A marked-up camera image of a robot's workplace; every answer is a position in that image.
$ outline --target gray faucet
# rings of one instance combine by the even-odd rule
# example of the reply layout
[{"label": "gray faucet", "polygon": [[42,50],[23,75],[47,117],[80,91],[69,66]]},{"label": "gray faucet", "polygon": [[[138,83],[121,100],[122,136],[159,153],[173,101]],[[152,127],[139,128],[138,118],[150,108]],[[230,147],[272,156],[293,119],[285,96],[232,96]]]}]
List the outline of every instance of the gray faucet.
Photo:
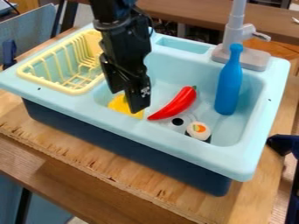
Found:
[{"label": "gray faucet", "polygon": [[[256,37],[265,41],[271,38],[256,31],[253,24],[243,24],[247,0],[234,0],[228,23],[226,24],[223,43],[218,45],[212,53],[212,59],[226,63],[229,58],[229,47],[232,43],[242,44],[244,40]],[[241,54],[240,63],[244,68],[264,71],[267,67],[270,54],[263,51],[245,48]]]}]

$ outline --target sink basin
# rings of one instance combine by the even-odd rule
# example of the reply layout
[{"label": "sink basin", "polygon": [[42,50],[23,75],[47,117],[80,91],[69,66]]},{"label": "sink basin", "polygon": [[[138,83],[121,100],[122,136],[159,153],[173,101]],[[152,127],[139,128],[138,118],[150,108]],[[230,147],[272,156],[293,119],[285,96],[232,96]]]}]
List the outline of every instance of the sink basin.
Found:
[{"label": "sink basin", "polygon": [[[88,25],[75,33],[91,28]],[[254,175],[275,119],[288,77],[289,63],[285,59],[272,57],[265,72],[244,69],[237,109],[233,115],[225,116],[213,109],[219,71],[224,66],[211,60],[215,46],[156,33],[151,41],[153,51],[145,63],[152,84],[152,103],[145,109],[142,120],[108,108],[114,96],[104,80],[84,94],[69,95],[16,76],[17,68],[37,54],[1,73],[0,87],[31,102],[230,179],[249,180]],[[197,86],[198,99],[190,109],[176,116],[183,119],[181,126],[174,125],[171,119],[146,120],[148,115],[169,102],[186,85]],[[211,143],[184,134],[190,121],[200,121],[211,128]]]}]

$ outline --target blue bottle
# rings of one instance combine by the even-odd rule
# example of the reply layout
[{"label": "blue bottle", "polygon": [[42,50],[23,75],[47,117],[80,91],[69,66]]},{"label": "blue bottle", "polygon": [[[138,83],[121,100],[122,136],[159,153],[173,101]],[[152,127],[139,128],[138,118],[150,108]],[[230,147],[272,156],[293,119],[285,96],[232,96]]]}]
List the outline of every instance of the blue bottle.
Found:
[{"label": "blue bottle", "polygon": [[224,116],[229,116],[235,111],[243,78],[240,65],[240,54],[243,51],[243,45],[233,43],[230,46],[230,50],[231,57],[219,75],[215,99],[215,110]]}]

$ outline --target yellow object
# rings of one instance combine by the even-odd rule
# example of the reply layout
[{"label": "yellow object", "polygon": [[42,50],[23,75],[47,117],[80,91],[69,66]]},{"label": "yellow object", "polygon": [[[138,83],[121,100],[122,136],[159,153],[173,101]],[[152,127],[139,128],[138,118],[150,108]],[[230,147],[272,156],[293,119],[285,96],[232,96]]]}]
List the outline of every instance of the yellow object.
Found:
[{"label": "yellow object", "polygon": [[86,93],[104,79],[100,40],[99,31],[82,31],[29,60],[17,75],[66,94]]},{"label": "yellow object", "polygon": [[125,115],[132,116],[137,119],[143,119],[143,110],[132,114],[129,110],[129,105],[125,94],[118,94],[109,104],[108,107],[112,110],[121,112]]}]

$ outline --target red chili pepper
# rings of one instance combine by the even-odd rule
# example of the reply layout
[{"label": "red chili pepper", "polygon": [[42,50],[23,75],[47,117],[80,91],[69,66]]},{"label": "red chili pepper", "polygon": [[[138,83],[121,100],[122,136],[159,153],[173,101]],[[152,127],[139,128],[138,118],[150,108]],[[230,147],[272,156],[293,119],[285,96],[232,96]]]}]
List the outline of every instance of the red chili pepper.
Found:
[{"label": "red chili pepper", "polygon": [[148,120],[160,120],[175,116],[189,108],[196,99],[196,87],[183,87],[165,107],[150,115]]}]

